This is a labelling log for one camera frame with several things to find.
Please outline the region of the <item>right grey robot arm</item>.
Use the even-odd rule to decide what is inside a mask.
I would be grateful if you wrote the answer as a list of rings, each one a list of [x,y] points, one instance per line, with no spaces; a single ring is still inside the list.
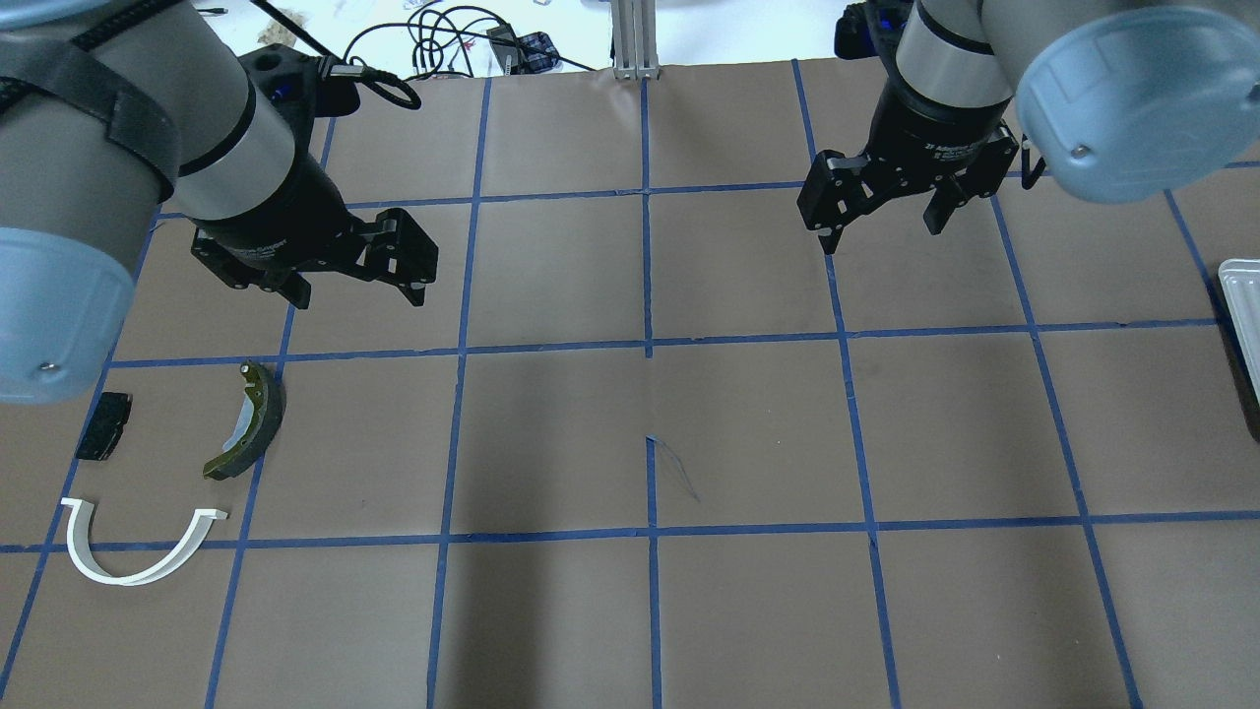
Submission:
[[[1189,185],[1257,140],[1255,1],[861,1],[834,53],[886,72],[864,149],[822,150],[796,199],[834,254],[845,227],[930,194],[940,233],[1014,161],[1116,205]]]

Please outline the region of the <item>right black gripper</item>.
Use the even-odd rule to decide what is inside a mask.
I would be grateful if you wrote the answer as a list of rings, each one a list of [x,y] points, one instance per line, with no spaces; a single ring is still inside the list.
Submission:
[[[823,254],[835,254],[843,230],[867,205],[931,190],[924,224],[940,235],[974,196],[993,196],[1017,152],[1004,120],[1009,103],[948,106],[900,78],[886,81],[862,152],[819,150],[796,196]]]

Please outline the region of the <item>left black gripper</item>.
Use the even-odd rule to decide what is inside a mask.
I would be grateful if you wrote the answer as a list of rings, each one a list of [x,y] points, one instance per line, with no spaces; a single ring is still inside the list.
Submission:
[[[271,273],[272,291],[299,310],[309,309],[312,292],[296,275],[305,271],[386,283],[421,309],[437,278],[440,248],[418,220],[404,208],[387,208],[365,225],[315,157],[306,150],[295,156],[260,207],[233,219],[192,220],[194,259],[231,288],[263,286]]]

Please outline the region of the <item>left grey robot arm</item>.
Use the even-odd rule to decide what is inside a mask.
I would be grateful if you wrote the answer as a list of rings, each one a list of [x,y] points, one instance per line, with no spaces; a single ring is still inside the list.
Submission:
[[[229,288],[306,309],[310,273],[398,288],[420,306],[438,246],[410,212],[353,217],[311,156],[318,117],[365,86],[410,84],[335,55],[236,55],[189,1],[3,4],[3,400],[94,385],[136,290],[145,229],[171,207]]]

